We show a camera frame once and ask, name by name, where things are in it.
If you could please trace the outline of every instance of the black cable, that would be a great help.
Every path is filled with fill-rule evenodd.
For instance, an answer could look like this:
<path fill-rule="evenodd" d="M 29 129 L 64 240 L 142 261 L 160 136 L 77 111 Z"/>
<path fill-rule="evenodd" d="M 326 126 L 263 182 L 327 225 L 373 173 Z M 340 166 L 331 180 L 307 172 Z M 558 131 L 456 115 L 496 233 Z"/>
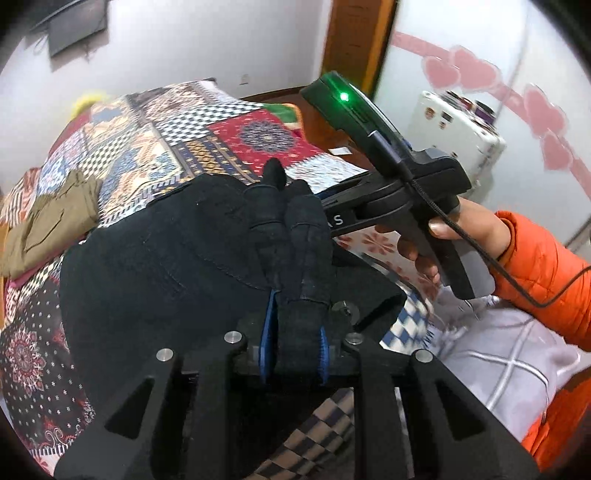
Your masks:
<path fill-rule="evenodd" d="M 429 195 L 425 193 L 425 191 L 421 188 L 421 186 L 417 183 L 416 180 L 409 180 L 408 184 L 418 193 L 418 195 L 424 200 L 424 202 L 429 205 L 429 208 L 433 210 L 437 215 L 441 217 L 443 222 L 452 230 L 454 230 L 460 237 L 462 237 L 466 242 L 468 242 L 474 249 L 481 255 L 486 263 L 488 263 L 491 267 L 493 267 L 497 272 L 499 272 L 507 282 L 511 284 L 511 286 L 516 289 L 516 291 L 523 296 L 528 302 L 530 302 L 534 307 L 539 309 L 543 309 L 552 305 L 556 300 L 558 300 L 564 292 L 566 292 L 569 287 L 576 282 L 579 277 L 587 273 L 591 270 L 591 265 L 588 265 L 584 269 L 582 269 L 579 273 L 577 273 L 573 278 L 571 278 L 567 284 L 551 299 L 547 302 L 540 303 L 535 298 L 533 298 L 521 285 L 517 283 L 517 280 L 511 277 L 509 272 L 503 268 L 503 266 L 493 257 L 491 257 L 486 250 L 484 250 L 477 242 L 474 240 L 462 227 L 460 227 L 456 222 L 449 218 L 447 214 L 443 210 L 441 210 L 438 205 L 431 200 Z"/>

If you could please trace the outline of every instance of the metal screw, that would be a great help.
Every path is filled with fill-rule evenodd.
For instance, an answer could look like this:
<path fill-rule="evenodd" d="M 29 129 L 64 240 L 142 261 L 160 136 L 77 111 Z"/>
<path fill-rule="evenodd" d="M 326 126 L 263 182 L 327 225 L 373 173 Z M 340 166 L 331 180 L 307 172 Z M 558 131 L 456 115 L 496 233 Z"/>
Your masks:
<path fill-rule="evenodd" d="M 168 362 L 174 355 L 170 348 L 161 348 L 156 352 L 156 358 L 161 362 Z"/>
<path fill-rule="evenodd" d="M 359 308 L 355 303 L 349 300 L 341 300 L 335 303 L 331 310 L 333 312 L 341 312 L 347 317 L 350 317 L 351 325 L 357 325 L 361 319 Z"/>
<path fill-rule="evenodd" d="M 359 345 L 363 342 L 363 334 L 356 332 L 348 333 L 345 335 L 345 342 L 350 345 Z"/>
<path fill-rule="evenodd" d="M 423 364 L 427 364 L 433 360 L 433 354 L 429 350 L 425 349 L 417 350 L 414 352 L 414 356 L 419 362 Z"/>
<path fill-rule="evenodd" d="M 240 340 L 242 340 L 242 334 L 236 330 L 232 330 L 226 333 L 226 335 L 223 336 L 223 339 L 228 343 L 238 343 Z"/>

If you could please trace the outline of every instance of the olive green cloth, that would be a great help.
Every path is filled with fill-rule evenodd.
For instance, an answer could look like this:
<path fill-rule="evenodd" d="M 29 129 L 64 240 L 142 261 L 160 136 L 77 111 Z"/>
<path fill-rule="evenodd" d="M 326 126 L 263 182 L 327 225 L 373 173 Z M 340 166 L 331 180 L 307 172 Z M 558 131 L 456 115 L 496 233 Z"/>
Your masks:
<path fill-rule="evenodd" d="M 99 220 L 101 180 L 72 170 L 54 194 L 40 195 L 26 220 L 8 232 L 2 271 L 17 278 L 64 251 Z"/>

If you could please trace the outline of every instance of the pink heart decoration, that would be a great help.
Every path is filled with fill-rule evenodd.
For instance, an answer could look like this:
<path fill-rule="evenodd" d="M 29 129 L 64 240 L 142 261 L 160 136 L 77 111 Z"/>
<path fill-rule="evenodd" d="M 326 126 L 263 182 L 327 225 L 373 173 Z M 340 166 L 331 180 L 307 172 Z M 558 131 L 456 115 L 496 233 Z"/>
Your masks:
<path fill-rule="evenodd" d="M 542 154 L 545 170 L 568 170 L 573 164 L 573 153 L 566 142 L 554 132 L 546 132 L 542 138 Z"/>
<path fill-rule="evenodd" d="M 532 84 L 525 87 L 523 103 L 534 137 L 541 138 L 548 130 L 558 136 L 564 133 L 568 126 L 566 115 L 562 109 L 552 105 L 538 87 Z"/>
<path fill-rule="evenodd" d="M 484 92 L 501 81 L 501 72 L 496 65 L 479 59 L 464 47 L 453 47 L 450 59 L 460 70 L 460 85 L 464 92 Z"/>
<path fill-rule="evenodd" d="M 423 72 L 435 90 L 455 87 L 460 81 L 460 70 L 438 57 L 424 57 Z"/>

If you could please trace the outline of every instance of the checkered fabric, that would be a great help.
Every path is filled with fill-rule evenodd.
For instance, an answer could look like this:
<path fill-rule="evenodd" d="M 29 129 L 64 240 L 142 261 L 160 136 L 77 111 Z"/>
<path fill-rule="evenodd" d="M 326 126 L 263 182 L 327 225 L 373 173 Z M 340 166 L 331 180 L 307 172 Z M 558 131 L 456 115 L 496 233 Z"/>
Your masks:
<path fill-rule="evenodd" d="M 305 478 L 314 467 L 334 458 L 353 435 L 353 390 L 341 388 L 246 480 L 289 480 Z"/>
<path fill-rule="evenodd" d="M 423 300 L 406 286 L 399 284 L 407 294 L 398 319 L 379 343 L 386 350 L 410 355 L 423 348 L 428 327 L 428 311 Z"/>
<path fill-rule="evenodd" d="M 211 133 L 206 125 L 243 115 L 262 107 L 262 103 L 234 102 L 201 106 L 174 118 L 156 123 L 156 128 L 170 146 L 195 140 Z"/>
<path fill-rule="evenodd" d="M 95 147 L 86 158 L 80 160 L 78 168 L 84 172 L 87 178 L 90 175 L 103 178 L 111 164 L 129 147 L 136 133 L 135 128 L 127 129 L 120 135 Z"/>
<path fill-rule="evenodd" d="M 7 223 L 10 228 L 13 228 L 19 222 L 18 213 L 21 209 L 22 203 L 22 188 L 24 178 L 12 188 L 12 190 L 4 197 L 4 205 L 2 212 L 0 212 L 0 222 Z"/>
<path fill-rule="evenodd" d="M 41 270 L 35 273 L 31 277 L 31 279 L 22 286 L 18 298 L 19 307 L 21 307 L 29 298 L 31 298 L 31 295 L 33 295 L 37 290 L 39 290 L 39 288 L 45 283 L 45 280 L 47 280 L 50 275 L 59 275 L 59 271 L 61 269 L 61 261 L 63 260 L 63 258 L 63 255 L 56 257 L 53 261 L 49 262 Z"/>
<path fill-rule="evenodd" d="M 6 296 L 4 297 L 4 326 L 2 329 L 5 329 L 14 322 L 20 294 L 21 291 L 18 288 L 7 288 Z"/>

